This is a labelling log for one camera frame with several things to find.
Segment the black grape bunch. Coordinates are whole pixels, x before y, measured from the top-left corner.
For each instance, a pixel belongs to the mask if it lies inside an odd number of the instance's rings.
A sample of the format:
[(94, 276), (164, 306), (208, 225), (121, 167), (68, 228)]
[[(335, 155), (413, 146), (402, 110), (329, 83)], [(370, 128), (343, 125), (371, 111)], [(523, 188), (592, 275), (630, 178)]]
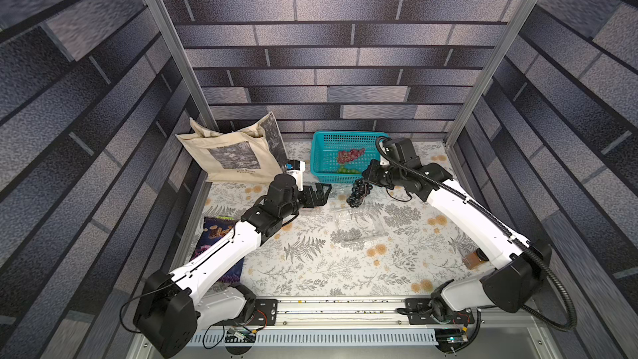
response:
[(350, 196), (347, 198), (347, 204), (351, 208), (360, 207), (365, 198), (372, 192), (373, 186), (367, 180), (357, 179), (353, 186)]

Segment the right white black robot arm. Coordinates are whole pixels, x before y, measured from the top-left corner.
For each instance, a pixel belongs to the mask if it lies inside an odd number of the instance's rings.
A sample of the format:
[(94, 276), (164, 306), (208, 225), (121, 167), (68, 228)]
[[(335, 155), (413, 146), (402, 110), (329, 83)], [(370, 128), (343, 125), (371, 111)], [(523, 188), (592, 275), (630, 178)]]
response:
[(505, 312), (528, 312), (550, 324), (551, 320), (527, 302), (544, 280), (559, 291), (564, 287), (551, 271), (551, 249), (532, 243), (510, 229), (485, 207), (472, 199), (447, 170), (431, 163), (412, 161), (370, 162), (363, 172), (363, 191), (372, 186), (402, 187), (450, 218), (485, 255), (493, 270), (470, 279), (449, 281), (430, 296), (425, 314), (439, 322), (449, 322), (459, 312), (472, 307), (497, 307)]

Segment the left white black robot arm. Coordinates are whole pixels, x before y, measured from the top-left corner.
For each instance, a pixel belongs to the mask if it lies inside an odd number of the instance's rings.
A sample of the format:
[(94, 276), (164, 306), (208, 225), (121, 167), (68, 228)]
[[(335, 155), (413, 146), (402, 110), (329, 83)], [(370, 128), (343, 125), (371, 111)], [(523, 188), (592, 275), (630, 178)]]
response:
[(256, 311), (254, 295), (239, 285), (207, 299), (204, 295), (235, 264), (260, 248), (291, 223), (302, 209), (327, 204), (331, 184), (298, 186), (300, 173), (276, 176), (233, 229), (187, 264), (147, 279), (133, 317), (134, 332), (142, 334), (164, 358), (182, 351), (199, 331), (199, 321), (210, 326), (230, 319), (249, 320)]

